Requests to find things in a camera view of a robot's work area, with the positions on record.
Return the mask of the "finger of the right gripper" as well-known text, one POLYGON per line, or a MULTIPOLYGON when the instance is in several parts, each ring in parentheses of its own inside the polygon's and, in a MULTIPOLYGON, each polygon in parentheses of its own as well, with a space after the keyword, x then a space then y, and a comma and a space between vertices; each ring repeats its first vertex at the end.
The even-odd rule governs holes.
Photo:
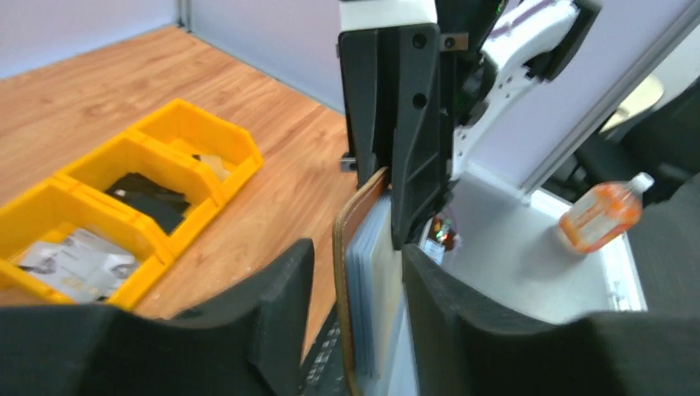
POLYGON ((392 28, 344 31, 338 37, 348 135, 343 166, 356 173, 359 186, 391 164, 396 123, 395 39, 392 28))
POLYGON ((411 243, 445 203, 446 134, 440 107, 440 30, 399 28, 397 119, 393 139, 391 227, 394 249, 411 243))

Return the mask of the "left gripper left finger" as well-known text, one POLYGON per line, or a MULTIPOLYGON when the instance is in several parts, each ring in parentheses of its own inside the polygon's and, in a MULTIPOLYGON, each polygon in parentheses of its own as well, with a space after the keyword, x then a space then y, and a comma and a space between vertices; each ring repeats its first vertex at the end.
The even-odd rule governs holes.
POLYGON ((1 311, 4 395, 294 395, 315 264, 301 238, 170 319, 108 304, 1 311))

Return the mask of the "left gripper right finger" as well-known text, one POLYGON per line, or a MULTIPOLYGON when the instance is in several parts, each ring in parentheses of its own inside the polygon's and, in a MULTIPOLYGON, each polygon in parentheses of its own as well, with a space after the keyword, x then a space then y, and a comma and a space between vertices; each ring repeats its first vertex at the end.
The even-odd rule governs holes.
POLYGON ((696 395, 699 320, 592 313, 550 324, 460 282, 419 247, 403 280, 422 395, 696 395))

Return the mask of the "brown leather card holder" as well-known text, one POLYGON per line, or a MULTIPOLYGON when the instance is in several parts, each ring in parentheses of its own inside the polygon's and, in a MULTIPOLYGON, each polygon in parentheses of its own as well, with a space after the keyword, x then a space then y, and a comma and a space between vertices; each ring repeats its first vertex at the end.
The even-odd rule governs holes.
POLYGON ((333 271, 343 369, 352 395, 390 395, 404 335, 401 255, 391 239, 387 169, 375 172, 333 222, 333 271))

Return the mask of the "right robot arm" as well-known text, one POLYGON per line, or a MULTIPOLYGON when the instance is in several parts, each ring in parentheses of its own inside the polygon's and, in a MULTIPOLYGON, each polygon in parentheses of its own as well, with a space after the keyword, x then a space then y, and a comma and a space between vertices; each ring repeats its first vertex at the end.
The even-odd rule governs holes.
POLYGON ((395 249, 450 200, 468 153, 578 52, 598 1, 342 1, 342 165, 392 186, 395 249))

